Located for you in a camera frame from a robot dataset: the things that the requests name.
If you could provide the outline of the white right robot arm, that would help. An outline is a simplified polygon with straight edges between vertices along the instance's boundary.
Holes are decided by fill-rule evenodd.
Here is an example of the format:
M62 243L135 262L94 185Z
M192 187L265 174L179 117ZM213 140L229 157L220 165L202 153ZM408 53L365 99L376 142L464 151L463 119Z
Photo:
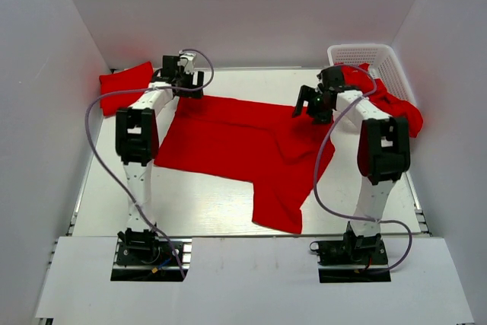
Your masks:
M320 71L317 86L301 86L293 115L306 113L313 121L332 126L347 118L360 132L361 190L354 214L345 216L342 251L349 261L361 263L379 247L384 209L396 182L410 167L410 147L407 119L374 105L370 98L377 91L375 78L358 66L353 71L369 80L370 91L347 84L343 67L333 65Z

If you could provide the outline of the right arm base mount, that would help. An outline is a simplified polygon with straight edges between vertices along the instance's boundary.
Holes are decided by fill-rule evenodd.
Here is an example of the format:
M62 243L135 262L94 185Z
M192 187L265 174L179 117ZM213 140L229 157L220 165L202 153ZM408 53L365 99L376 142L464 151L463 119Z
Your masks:
M320 284L390 282L391 274L382 240L375 248L348 252L344 240L312 241Z

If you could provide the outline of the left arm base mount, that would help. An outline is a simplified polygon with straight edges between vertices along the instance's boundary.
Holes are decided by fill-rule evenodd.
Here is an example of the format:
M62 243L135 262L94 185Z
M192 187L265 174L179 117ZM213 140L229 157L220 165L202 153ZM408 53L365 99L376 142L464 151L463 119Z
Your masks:
M189 271L192 242L156 240L151 248L128 246L118 240L110 275L111 282L182 282Z

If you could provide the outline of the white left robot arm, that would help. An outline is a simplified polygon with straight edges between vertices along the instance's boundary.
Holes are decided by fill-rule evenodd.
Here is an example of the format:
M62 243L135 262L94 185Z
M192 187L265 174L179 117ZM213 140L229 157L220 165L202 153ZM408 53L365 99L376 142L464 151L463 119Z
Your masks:
M183 49L177 56L164 56L147 90L116 111L115 149L129 192L129 231L158 233L151 204L151 172L161 145L158 116L176 97L203 97L205 74L194 66L198 55L195 49Z

